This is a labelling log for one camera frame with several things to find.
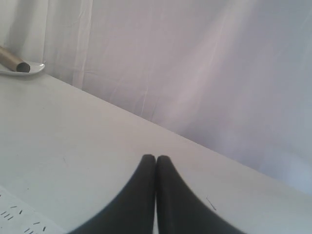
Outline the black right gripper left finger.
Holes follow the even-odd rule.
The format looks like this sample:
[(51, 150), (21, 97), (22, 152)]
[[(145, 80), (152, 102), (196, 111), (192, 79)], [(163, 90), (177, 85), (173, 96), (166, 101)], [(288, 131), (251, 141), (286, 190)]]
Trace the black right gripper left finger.
[(118, 195), (72, 234), (151, 234), (155, 217), (156, 158), (143, 155)]

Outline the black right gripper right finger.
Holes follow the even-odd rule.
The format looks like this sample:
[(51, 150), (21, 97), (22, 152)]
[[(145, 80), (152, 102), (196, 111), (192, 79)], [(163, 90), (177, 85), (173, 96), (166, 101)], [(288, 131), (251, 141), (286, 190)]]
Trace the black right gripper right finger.
[(198, 199), (168, 156), (156, 161), (156, 210), (160, 234), (240, 233)]

